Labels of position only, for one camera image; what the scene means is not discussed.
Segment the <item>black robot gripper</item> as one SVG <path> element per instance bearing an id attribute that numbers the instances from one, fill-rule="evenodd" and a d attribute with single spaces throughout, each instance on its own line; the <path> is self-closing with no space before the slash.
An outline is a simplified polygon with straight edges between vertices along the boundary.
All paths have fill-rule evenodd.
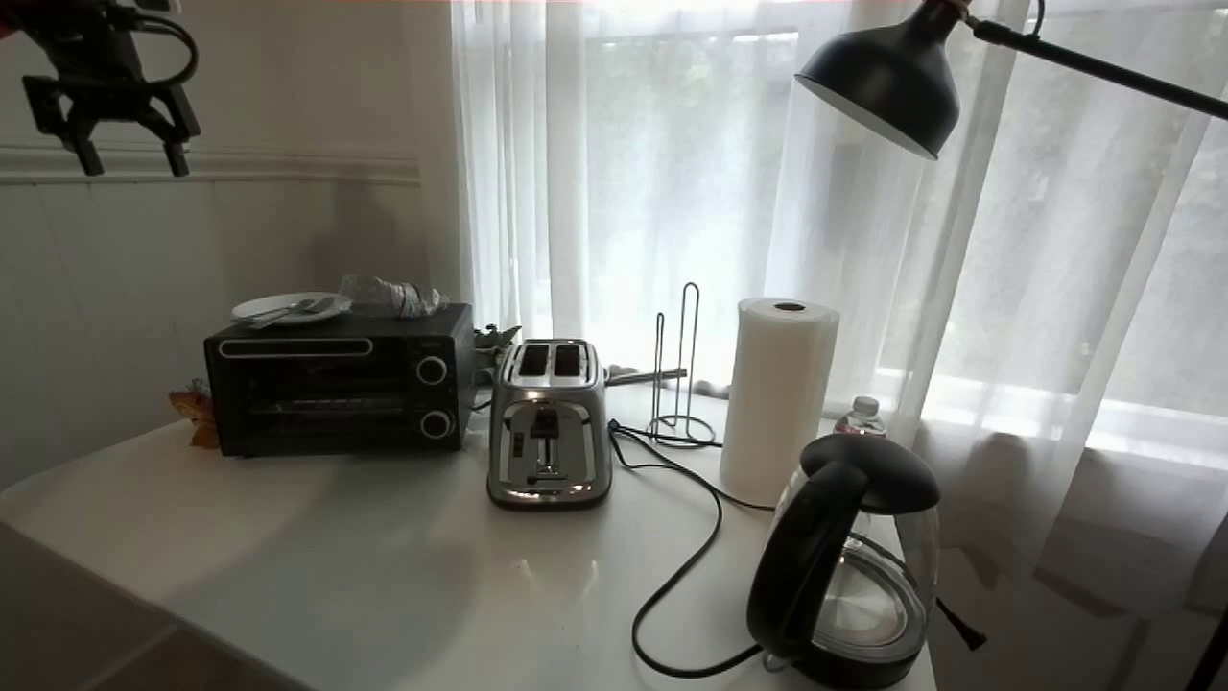
<path id="1" fill-rule="evenodd" d="M 197 37 L 124 0 L 6 0 L 6 26 L 47 49 L 52 74 L 26 76 L 24 92 L 42 134 L 65 136 L 86 176 L 104 176 L 93 126 L 142 121 L 160 136 L 171 176 L 187 176 L 186 142 L 198 134 L 186 81 L 198 65 Z M 138 35 L 178 37 L 187 57 L 168 76 L 142 67 Z"/>

